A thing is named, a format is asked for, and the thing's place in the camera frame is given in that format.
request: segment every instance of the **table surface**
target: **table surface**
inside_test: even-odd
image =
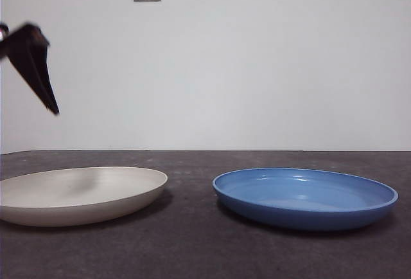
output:
[[[106,222],[0,222],[3,279],[411,278],[411,152],[33,151],[2,155],[1,179],[84,166],[153,168],[169,181],[153,204]],[[218,203],[219,174],[281,166],[375,179],[399,201],[375,224],[327,233],[258,224]]]

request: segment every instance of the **white wall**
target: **white wall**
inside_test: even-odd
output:
[[[2,152],[411,150],[411,0],[2,0],[61,115],[3,61]]]

